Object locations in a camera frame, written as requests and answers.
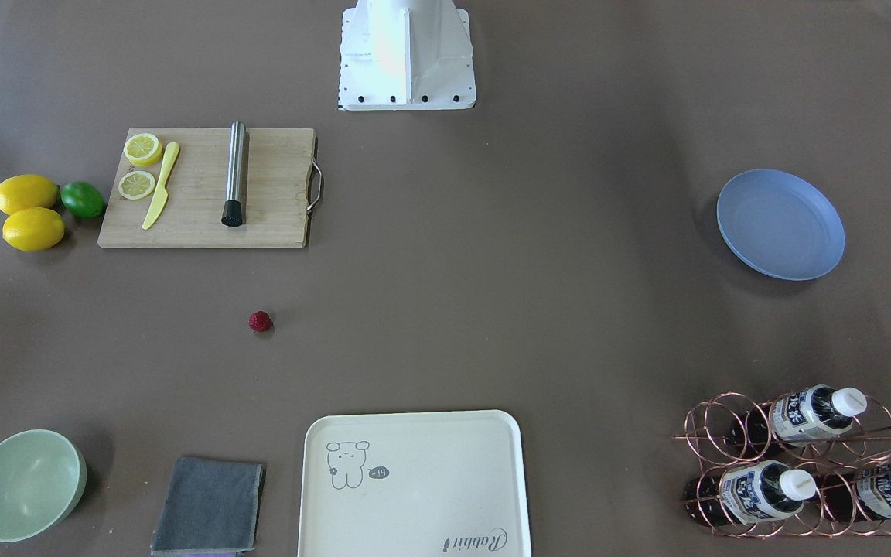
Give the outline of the red strawberry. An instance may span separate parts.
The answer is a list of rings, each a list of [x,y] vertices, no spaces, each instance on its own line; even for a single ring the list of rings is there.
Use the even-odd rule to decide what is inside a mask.
[[[248,317],[248,327],[251,328],[252,331],[263,333],[269,331],[273,326],[273,320],[268,313],[265,311],[257,311],[256,313],[252,313],[250,317]]]

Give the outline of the cream rabbit tray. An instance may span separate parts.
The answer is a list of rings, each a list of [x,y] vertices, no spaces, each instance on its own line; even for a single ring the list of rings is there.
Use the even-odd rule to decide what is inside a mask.
[[[330,415],[307,430],[300,556],[530,556],[522,433],[503,410]]]

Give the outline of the green lime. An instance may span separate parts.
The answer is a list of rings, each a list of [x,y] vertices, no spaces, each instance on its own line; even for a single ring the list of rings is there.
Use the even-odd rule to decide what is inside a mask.
[[[106,208],[103,195],[87,181],[70,181],[59,189],[61,204],[78,218],[99,217]]]

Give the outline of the lower drink bottle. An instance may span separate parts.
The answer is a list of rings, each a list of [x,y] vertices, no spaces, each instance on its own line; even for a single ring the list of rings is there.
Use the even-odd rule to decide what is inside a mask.
[[[690,480],[682,500],[693,521],[724,528],[785,521],[799,514],[817,491],[817,482],[807,471],[763,460]]]
[[[817,479],[831,521],[891,521],[891,463]]]

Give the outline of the top drink bottle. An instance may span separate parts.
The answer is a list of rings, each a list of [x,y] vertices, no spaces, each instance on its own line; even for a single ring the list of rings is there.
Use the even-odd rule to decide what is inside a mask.
[[[747,409],[729,424],[728,444],[749,455],[771,455],[835,439],[869,408],[858,388],[817,384]]]

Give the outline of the blue plate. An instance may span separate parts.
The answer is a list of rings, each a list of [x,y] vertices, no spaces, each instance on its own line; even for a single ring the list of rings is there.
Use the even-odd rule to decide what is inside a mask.
[[[844,258],[844,222],[820,190],[777,169],[732,177],[715,202],[725,244],[743,264],[781,281],[830,274]]]

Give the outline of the bamboo cutting board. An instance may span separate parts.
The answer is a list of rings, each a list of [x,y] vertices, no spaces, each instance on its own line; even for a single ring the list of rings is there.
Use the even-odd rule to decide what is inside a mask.
[[[149,128],[163,144],[178,142],[169,174],[169,201],[151,229],[142,229],[151,201],[126,200],[112,190],[98,244],[105,249],[303,248],[309,207],[319,201],[312,184],[317,133],[312,129],[247,132],[244,224],[220,222],[227,191],[227,128]]]

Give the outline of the grey folded cloth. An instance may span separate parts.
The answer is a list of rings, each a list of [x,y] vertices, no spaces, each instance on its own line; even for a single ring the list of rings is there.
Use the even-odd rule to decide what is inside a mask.
[[[254,550],[263,465],[180,457],[151,542],[152,556]]]

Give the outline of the steel muddler black tip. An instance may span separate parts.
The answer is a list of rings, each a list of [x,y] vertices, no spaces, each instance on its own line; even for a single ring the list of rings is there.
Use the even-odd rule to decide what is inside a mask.
[[[225,204],[220,218],[220,222],[227,227],[240,227],[245,222],[244,195],[247,154],[247,127],[241,121],[234,121],[230,125]]]

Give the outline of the yellow lemon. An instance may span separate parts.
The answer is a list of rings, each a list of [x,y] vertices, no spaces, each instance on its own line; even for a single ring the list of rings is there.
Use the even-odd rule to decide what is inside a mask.
[[[0,211],[13,215],[29,208],[52,208],[59,186],[40,174],[19,174],[0,182]]]
[[[32,207],[8,216],[2,237],[14,249],[42,251],[63,240],[65,225],[60,213],[53,209]]]

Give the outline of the upper yellow lemon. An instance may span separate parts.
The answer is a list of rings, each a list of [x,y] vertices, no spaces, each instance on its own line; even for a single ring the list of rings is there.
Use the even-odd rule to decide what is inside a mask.
[[[59,186],[40,174],[19,174],[0,182],[0,211],[13,215],[29,208],[52,208]]]

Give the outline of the thick lemon slice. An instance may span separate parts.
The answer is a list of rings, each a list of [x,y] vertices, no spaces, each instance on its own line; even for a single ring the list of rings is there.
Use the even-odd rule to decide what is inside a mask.
[[[164,152],[163,144],[155,134],[142,132],[128,138],[124,143],[123,155],[132,166],[145,168],[155,165]]]

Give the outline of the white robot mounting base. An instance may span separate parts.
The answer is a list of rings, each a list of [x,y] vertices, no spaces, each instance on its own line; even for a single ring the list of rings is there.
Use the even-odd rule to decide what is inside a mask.
[[[452,1],[358,1],[342,14],[337,108],[475,106],[469,14]]]

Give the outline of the yellow plastic knife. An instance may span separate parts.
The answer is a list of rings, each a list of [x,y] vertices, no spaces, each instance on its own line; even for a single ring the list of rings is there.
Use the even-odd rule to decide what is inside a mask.
[[[162,162],[160,163],[158,180],[156,180],[155,190],[153,190],[152,193],[151,204],[149,204],[144,222],[142,222],[142,230],[149,230],[152,228],[153,225],[155,225],[155,222],[158,221],[159,216],[162,215],[167,201],[169,201],[169,191],[167,190],[167,183],[169,182],[169,177],[173,170],[173,166],[176,165],[178,155],[180,154],[180,149],[181,147],[178,142],[169,142],[169,144],[167,144],[164,148]]]

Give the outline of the drink bottle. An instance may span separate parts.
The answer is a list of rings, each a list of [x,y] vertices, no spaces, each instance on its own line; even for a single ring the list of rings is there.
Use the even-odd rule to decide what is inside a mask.
[[[682,500],[693,521],[724,528],[785,521],[799,514],[817,491],[817,482],[807,471],[763,460],[690,480]]]
[[[891,521],[891,463],[817,479],[831,521]]]
[[[771,455],[835,439],[869,408],[858,388],[817,384],[747,409],[729,424],[728,444],[749,455]]]

